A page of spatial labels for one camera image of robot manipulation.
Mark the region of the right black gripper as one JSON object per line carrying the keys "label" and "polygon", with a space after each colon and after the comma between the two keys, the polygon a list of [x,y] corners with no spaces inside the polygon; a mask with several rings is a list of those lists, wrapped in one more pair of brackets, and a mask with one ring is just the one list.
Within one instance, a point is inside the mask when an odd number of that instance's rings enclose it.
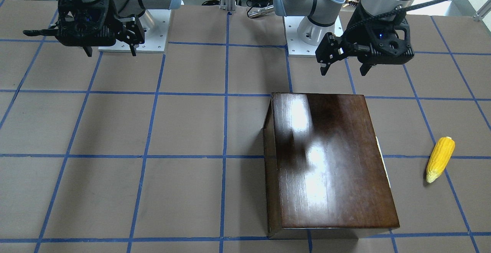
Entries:
{"label": "right black gripper", "polygon": [[[130,53],[133,57],[137,55],[137,45],[145,43],[145,31],[138,16],[116,19],[114,34],[118,41],[130,45]],[[92,57],[93,48],[91,46],[83,46],[82,49],[88,57]]]}

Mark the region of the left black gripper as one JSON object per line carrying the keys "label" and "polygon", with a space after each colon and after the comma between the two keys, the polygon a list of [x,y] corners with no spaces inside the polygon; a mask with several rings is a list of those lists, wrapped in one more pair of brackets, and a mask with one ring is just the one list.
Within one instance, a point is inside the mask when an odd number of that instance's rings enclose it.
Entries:
{"label": "left black gripper", "polygon": [[[332,63],[343,60],[349,56],[361,56],[369,53],[369,46],[352,44],[342,36],[335,36],[333,33],[326,33],[319,43],[315,56],[318,63],[321,63],[320,72],[326,76]],[[361,76],[366,76],[374,64],[362,63],[359,71]]]}

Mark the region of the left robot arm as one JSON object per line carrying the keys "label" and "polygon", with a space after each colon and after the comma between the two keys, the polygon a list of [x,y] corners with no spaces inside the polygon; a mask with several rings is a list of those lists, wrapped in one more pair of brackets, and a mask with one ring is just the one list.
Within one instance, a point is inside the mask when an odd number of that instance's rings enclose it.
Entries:
{"label": "left robot arm", "polygon": [[349,56],[361,62],[361,75],[378,64],[402,65],[414,57],[406,7],[414,0],[361,0],[342,36],[334,26],[345,0],[273,0],[275,14],[302,16],[300,36],[315,51],[324,76],[330,66]]}

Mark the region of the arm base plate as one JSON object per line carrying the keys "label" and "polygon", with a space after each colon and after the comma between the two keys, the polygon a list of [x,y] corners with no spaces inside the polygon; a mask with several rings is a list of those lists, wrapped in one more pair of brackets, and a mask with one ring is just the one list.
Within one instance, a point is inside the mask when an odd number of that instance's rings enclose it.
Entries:
{"label": "arm base plate", "polygon": [[[138,18],[144,30],[145,43],[135,46],[136,53],[165,53],[172,10],[146,10]],[[113,46],[98,47],[100,52],[130,53],[130,45],[116,40]]]}
{"label": "arm base plate", "polygon": [[289,56],[314,58],[315,51],[328,32],[341,36],[343,28],[337,17],[333,25],[321,27],[314,25],[306,16],[284,17],[285,36]]}

